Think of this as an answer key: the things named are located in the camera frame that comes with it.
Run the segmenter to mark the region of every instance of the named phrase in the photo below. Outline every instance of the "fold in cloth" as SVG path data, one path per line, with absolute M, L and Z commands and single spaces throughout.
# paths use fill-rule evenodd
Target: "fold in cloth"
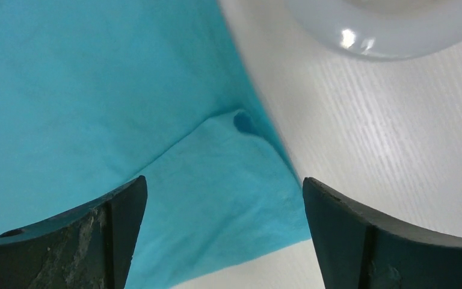
M 256 133 L 244 111 L 210 118 L 140 172 L 149 198 L 127 288 L 167 288 L 310 237 L 297 179 Z

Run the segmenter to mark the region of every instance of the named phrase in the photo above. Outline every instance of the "blue paper towel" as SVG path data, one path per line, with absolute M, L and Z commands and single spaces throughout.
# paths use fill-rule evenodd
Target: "blue paper towel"
M 213 117 L 140 172 L 149 198 L 127 288 L 167 288 L 309 237 L 297 180 L 256 134 L 244 111 Z

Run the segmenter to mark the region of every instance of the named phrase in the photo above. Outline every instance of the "white wood-grain surface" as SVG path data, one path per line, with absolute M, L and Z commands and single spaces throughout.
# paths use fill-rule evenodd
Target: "white wood-grain surface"
M 462 237 L 462 43 L 368 63 L 322 47 L 283 0 L 220 0 L 300 178 Z M 183 288 L 322 288 L 309 241 Z

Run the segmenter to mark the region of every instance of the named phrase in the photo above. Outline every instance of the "dark spot on cloth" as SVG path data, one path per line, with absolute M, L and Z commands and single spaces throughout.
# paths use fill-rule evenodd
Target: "dark spot on cloth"
M 243 134 L 259 135 L 252 118 L 245 112 L 240 111 L 233 119 L 235 128 Z

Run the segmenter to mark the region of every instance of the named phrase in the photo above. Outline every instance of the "clear glass dish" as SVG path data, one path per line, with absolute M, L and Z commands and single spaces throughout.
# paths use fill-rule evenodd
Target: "clear glass dish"
M 462 0 L 285 0 L 324 45 L 374 60 L 419 57 L 462 41 Z

